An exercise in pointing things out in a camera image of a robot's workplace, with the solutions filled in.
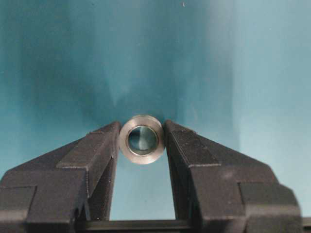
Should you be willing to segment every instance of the metal ring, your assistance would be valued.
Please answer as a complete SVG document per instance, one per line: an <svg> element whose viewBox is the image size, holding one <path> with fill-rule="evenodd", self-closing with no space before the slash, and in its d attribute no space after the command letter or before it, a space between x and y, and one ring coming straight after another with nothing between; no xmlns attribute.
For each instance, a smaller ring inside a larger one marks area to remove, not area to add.
<svg viewBox="0 0 311 233"><path fill-rule="evenodd" d="M129 145L130 133L139 126L144 126L152 130L156 135L156 147L146 154L135 153ZM121 129L119 145L123 155L135 164L150 164L156 161L164 151L164 132L161 123L149 115L137 115L130 119Z"/></svg>

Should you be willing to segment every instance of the clamp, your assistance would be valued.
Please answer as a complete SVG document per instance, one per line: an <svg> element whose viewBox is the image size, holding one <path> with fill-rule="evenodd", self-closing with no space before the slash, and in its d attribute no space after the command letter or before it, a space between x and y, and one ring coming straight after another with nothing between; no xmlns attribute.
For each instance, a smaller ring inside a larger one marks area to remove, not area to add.
<svg viewBox="0 0 311 233"><path fill-rule="evenodd" d="M164 141L176 220L109 221L121 126L113 122L5 173L0 233L302 233L271 168L170 120Z"/></svg>

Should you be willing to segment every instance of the metal bushing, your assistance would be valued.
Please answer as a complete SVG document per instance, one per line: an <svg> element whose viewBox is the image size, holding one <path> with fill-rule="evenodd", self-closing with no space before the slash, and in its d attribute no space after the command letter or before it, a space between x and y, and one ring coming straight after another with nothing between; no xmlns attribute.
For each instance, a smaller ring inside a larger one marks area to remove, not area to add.
<svg viewBox="0 0 311 233"><path fill-rule="evenodd" d="M123 155L135 164L150 164L164 151L161 123L149 115L130 119L121 129L119 145Z"/></svg>

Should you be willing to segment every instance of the inner bore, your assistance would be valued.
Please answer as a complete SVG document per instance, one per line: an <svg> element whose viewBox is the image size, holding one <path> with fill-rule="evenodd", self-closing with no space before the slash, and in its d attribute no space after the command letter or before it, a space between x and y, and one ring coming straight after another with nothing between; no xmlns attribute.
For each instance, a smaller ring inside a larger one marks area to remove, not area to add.
<svg viewBox="0 0 311 233"><path fill-rule="evenodd" d="M128 136L128 145L132 152L138 155L146 155L157 147L156 133L147 126L137 126Z"/></svg>

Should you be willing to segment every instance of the blue background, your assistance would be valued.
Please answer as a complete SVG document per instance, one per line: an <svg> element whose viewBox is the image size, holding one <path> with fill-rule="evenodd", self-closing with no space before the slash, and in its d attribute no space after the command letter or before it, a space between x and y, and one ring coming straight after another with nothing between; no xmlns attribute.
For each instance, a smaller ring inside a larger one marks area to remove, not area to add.
<svg viewBox="0 0 311 233"><path fill-rule="evenodd" d="M151 114L270 164L310 216L310 12L309 0L0 0L0 175ZM111 217L174 218L166 155L120 155Z"/></svg>

